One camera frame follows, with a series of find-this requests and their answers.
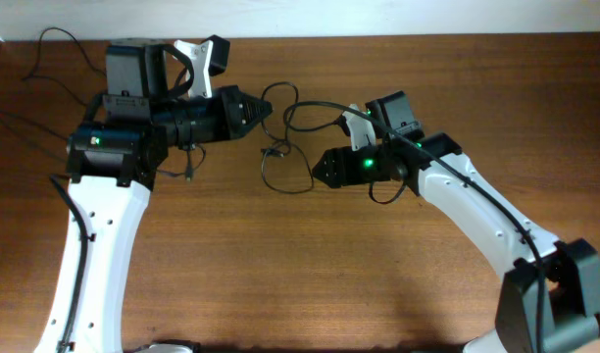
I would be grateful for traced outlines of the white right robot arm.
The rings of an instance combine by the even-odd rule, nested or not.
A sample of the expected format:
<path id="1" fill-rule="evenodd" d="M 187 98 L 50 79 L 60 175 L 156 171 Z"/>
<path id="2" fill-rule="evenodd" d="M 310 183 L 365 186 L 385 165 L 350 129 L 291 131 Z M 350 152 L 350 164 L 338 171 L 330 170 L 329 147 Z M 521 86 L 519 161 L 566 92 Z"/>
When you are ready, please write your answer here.
<path id="1" fill-rule="evenodd" d="M 313 176 L 330 188 L 398 181 L 435 206 L 475 245 L 502 281 L 491 331 L 461 352 L 573 352 L 600 339 L 600 257 L 532 221 L 477 171 L 443 132 L 425 135 L 398 91 L 343 108 L 351 139 L 324 152 Z"/>

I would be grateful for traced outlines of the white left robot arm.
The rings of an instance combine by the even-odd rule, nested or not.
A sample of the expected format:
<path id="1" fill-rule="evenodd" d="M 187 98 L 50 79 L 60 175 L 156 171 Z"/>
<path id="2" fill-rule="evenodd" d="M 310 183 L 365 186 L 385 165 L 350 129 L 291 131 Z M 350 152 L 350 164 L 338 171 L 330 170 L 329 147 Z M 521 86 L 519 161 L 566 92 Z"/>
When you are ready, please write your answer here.
<path id="1" fill-rule="evenodd" d="M 107 87 L 67 141 L 66 244 L 40 352 L 119 352 L 134 239 L 171 149 L 244 137 L 272 110 L 237 86 L 214 87 L 230 44 L 126 39 L 106 52 Z"/>

